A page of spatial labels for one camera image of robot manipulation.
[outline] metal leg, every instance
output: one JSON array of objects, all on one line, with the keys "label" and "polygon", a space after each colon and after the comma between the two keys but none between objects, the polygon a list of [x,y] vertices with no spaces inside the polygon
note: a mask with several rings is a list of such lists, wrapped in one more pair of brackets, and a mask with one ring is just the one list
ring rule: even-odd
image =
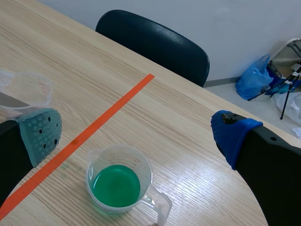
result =
[{"label": "metal leg", "polygon": [[297,80],[299,79],[299,77],[300,77],[300,74],[297,77],[294,78],[294,81],[291,82],[290,86],[288,87],[288,91],[287,91],[287,95],[286,95],[286,98],[285,98],[284,106],[283,106],[282,113],[281,113],[281,116],[280,116],[281,120],[283,119],[283,115],[284,115],[286,103],[287,103],[287,100],[288,100],[288,96],[290,95],[290,92],[291,92],[293,86],[295,85],[295,83],[297,82]]},{"label": "metal leg", "polygon": [[286,95],[286,98],[285,98],[284,106],[282,108],[282,113],[281,113],[281,116],[280,116],[281,120],[283,119],[283,115],[284,115],[285,107],[286,107],[286,104],[287,104],[288,96],[290,95],[292,87],[293,87],[293,84],[291,83],[290,86],[289,86],[289,88],[288,88],[288,91],[287,91],[287,95]]}]

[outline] clear plastic container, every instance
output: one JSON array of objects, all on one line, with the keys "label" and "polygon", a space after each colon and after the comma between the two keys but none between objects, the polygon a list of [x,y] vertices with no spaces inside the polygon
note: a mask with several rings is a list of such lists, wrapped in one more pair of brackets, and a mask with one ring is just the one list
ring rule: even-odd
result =
[{"label": "clear plastic container", "polygon": [[52,82],[37,73],[0,70],[0,113],[7,118],[51,107]]},{"label": "clear plastic container", "polygon": [[[126,212],[134,206],[144,203],[158,213],[158,225],[163,226],[168,218],[172,202],[167,195],[160,192],[152,184],[152,170],[146,157],[135,148],[127,145],[112,145],[105,149],[97,149],[89,152],[90,163],[86,170],[86,185],[92,199],[99,208],[109,214]],[[126,207],[111,207],[101,203],[92,193],[95,177],[104,168],[111,165],[124,165],[135,172],[140,181],[140,195],[138,201]]]}]

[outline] wood grain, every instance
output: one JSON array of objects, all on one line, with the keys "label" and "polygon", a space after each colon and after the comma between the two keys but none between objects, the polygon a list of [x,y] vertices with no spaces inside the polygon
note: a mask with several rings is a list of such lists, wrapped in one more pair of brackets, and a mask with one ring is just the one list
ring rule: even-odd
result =
[{"label": "wood grain", "polygon": [[88,151],[118,143],[149,158],[154,184],[173,201],[167,225],[267,225],[251,190],[217,150],[210,128],[211,116],[221,109],[257,117],[34,0],[1,0],[0,49],[1,69],[41,73],[53,81],[53,105],[63,120],[57,149],[20,184],[145,75],[156,76],[0,225],[155,223],[156,214],[143,205],[124,215],[104,215],[86,191]]}]

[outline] blue plastic bag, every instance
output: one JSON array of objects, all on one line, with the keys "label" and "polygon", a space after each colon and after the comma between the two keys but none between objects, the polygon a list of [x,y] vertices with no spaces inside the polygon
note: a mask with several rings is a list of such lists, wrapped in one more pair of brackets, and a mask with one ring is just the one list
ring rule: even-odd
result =
[{"label": "blue plastic bag", "polygon": [[258,61],[254,62],[241,75],[238,82],[235,84],[237,93],[245,100],[248,100],[265,89],[273,78],[269,76],[266,69],[269,62],[269,54],[263,56]]}]

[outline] black chair back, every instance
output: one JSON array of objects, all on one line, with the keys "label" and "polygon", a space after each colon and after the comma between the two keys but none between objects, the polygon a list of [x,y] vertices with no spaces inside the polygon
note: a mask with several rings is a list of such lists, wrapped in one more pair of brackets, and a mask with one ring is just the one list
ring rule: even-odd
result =
[{"label": "black chair back", "polygon": [[112,10],[100,18],[96,32],[199,86],[208,77],[209,58],[201,47],[147,18]]}]

